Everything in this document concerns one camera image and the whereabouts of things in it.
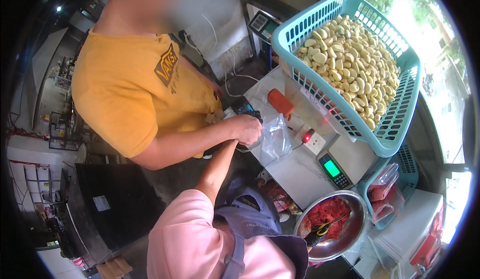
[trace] green display screen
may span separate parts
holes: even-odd
[[[329,160],[324,165],[325,169],[330,173],[332,177],[335,177],[340,173],[339,169],[336,167],[333,161]]]

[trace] apron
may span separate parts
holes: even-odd
[[[254,236],[268,236],[293,262],[296,279],[303,279],[308,267],[306,241],[299,236],[283,235],[279,213],[273,202],[247,176],[233,175],[224,204],[215,209],[214,218],[223,218],[235,238],[231,255],[225,256],[222,279],[238,279],[245,269],[244,241]]]

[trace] cardboard box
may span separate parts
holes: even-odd
[[[125,258],[120,256],[97,265],[96,269],[100,273],[102,279],[119,279],[134,268],[128,264]]]

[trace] light blue basket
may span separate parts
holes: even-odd
[[[395,101],[390,103],[374,132],[332,86],[295,56],[297,48],[311,38],[312,30],[339,14],[361,21],[364,28],[378,35],[401,67]],[[291,72],[293,79],[316,98],[318,105],[330,111],[348,134],[367,142],[380,157],[391,157],[399,150],[417,104],[421,63],[405,38],[368,2],[322,0],[280,25],[273,32],[272,47],[288,64],[285,71]]]
[[[390,158],[378,158],[374,164],[363,175],[362,179],[357,183],[357,190],[362,195],[363,199],[367,203],[367,208],[370,216],[373,215],[372,204],[367,196],[368,187],[373,180],[380,174],[380,172],[390,163],[398,163],[398,179],[396,185],[399,187],[405,202],[410,198],[415,187],[417,186],[419,174],[417,170],[417,164],[413,159],[413,156],[408,148],[408,145],[404,142],[397,154]],[[392,213],[385,218],[381,219],[375,224],[375,227],[379,230],[384,229],[395,218],[395,213]]]

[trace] metal bowl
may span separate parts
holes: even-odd
[[[309,253],[309,261],[311,262],[323,262],[339,257],[357,242],[367,226],[368,210],[363,198],[356,192],[336,191],[321,197],[311,204],[298,219],[293,234],[300,236],[298,234],[300,224],[316,204],[335,196],[340,197],[350,207],[350,217],[343,224],[342,232],[338,239],[325,240],[312,248]]]

